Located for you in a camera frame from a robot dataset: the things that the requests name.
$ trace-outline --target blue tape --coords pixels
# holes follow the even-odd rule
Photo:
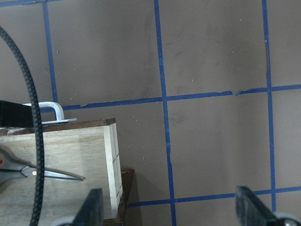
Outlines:
[[[272,87],[272,91],[282,91],[282,90],[291,90],[291,89],[301,89],[301,84]]]
[[[272,195],[272,211],[276,211],[276,178],[275,178],[275,152],[274,152],[274,125],[273,125],[273,99],[272,99],[272,81],[269,53],[269,26],[267,1],[262,0],[262,15],[264,27],[264,39],[267,52],[267,93],[268,93],[268,114],[269,114],[269,158],[270,158],[270,179]]]
[[[51,89],[52,89],[52,99],[53,99],[53,102],[58,103],[56,83],[55,83],[55,69],[54,69],[53,55],[52,55],[49,15],[48,15],[48,7],[47,7],[46,2],[43,2],[43,14],[44,14],[44,26],[45,26],[45,35],[46,35],[47,52],[48,52],[48,63],[49,63]]]
[[[174,179],[173,179],[173,166],[172,166],[172,163],[171,163],[171,160],[170,160],[171,147],[170,147],[169,121],[168,121],[168,107],[167,107],[164,63],[163,63],[163,50],[162,50],[162,38],[161,38],[159,0],[154,0],[154,9],[155,9],[155,20],[156,20],[158,61],[159,61],[159,71],[160,71],[161,91],[162,91],[162,101],[163,101],[163,115],[164,115],[166,155],[167,155],[167,170],[168,170],[169,196],[170,196],[170,206],[171,206],[171,221],[172,221],[172,226],[176,226],[177,222],[176,222],[175,203],[174,203]]]
[[[301,191],[301,186],[277,188],[275,190],[276,190],[276,193],[297,192],[297,191]],[[255,195],[272,194],[272,190],[271,189],[259,190],[259,191],[254,191],[254,193],[255,193]],[[227,199],[227,198],[235,198],[235,193],[179,198],[179,199],[175,199],[175,203],[196,202],[196,201]],[[162,204],[169,204],[169,203],[170,203],[170,200],[154,200],[154,201],[132,203],[128,207],[132,208],[132,207],[138,207],[138,206],[162,205]]]
[[[234,198],[235,193],[229,194],[214,194],[214,195],[205,195],[205,196],[197,196],[197,197],[189,197],[189,198],[179,198],[176,199],[177,203],[180,202],[195,202],[195,201],[204,201],[204,200],[213,200],[213,199],[227,199]]]
[[[224,92],[221,92],[221,93],[217,93],[217,92],[196,93],[196,94],[188,94],[188,95],[169,96],[169,97],[167,97],[167,101],[187,100],[187,99],[205,98],[205,97],[230,96],[230,95],[233,95],[232,91],[224,91]]]
[[[254,88],[254,89],[248,89],[248,90],[243,90],[243,91],[239,91],[237,95],[241,95],[241,94],[248,94],[248,93],[264,93],[267,91],[267,88]]]
[[[5,1],[0,3],[0,7],[7,7],[7,6],[21,6],[21,5],[27,5],[32,4],[36,2],[43,2],[43,0],[18,0],[18,1]]]
[[[299,192],[299,191],[301,191],[301,186],[298,186],[298,187],[277,188],[276,189],[276,193]]]
[[[153,206],[153,205],[164,205],[170,204],[170,199],[164,200],[154,200],[154,201],[145,201],[145,202],[135,202],[127,206],[127,208],[139,207],[139,206]]]
[[[40,111],[41,111],[41,113],[55,112],[55,110],[53,108],[41,108]]]
[[[136,100],[121,100],[121,101],[104,102],[104,103],[92,103],[87,105],[68,105],[68,106],[63,106],[62,108],[65,111],[69,111],[69,110],[79,110],[79,109],[87,109],[87,108],[137,105],[137,104],[157,103],[157,102],[162,102],[162,98],[155,97],[155,98],[136,99]]]

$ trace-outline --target white metal handle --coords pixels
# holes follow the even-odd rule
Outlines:
[[[42,122],[42,124],[50,124],[50,123],[59,123],[59,122],[68,122],[68,121],[75,121],[77,119],[65,119],[64,117],[64,112],[63,108],[55,102],[39,102],[39,107],[52,107],[55,110],[55,115],[56,115],[56,121],[46,121]]]

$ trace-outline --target plywood panel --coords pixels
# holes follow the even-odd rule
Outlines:
[[[103,189],[105,217],[115,217],[111,214],[108,174],[113,172],[107,171],[106,127],[109,126],[44,133],[45,166],[86,179],[78,182],[46,178],[40,225],[48,226],[57,218],[74,216],[90,189],[99,187]],[[2,136],[0,147],[35,163],[34,134]],[[34,189],[35,178],[10,180],[0,187],[1,225],[22,226],[29,222]]]

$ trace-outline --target scissor blade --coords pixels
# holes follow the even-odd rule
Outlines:
[[[37,175],[37,169],[32,167],[25,167],[21,172],[27,177],[34,177]],[[80,178],[77,176],[72,176],[72,175],[54,172],[50,170],[44,171],[44,177],[53,178],[53,179],[63,179],[63,180],[77,180],[77,181],[83,181],[85,179],[85,178]]]
[[[44,177],[46,177],[46,178],[54,178],[54,179],[83,181],[82,178],[74,177],[74,176],[71,176],[71,175],[63,174],[63,173],[52,172],[52,171],[48,171],[48,170],[44,171]]]

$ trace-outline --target scissors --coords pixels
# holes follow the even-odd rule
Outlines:
[[[0,186],[11,179],[34,177],[36,175],[36,168],[31,167],[28,163],[13,159],[6,151],[0,148]],[[84,180],[84,178],[50,170],[44,171],[44,177],[77,181]]]

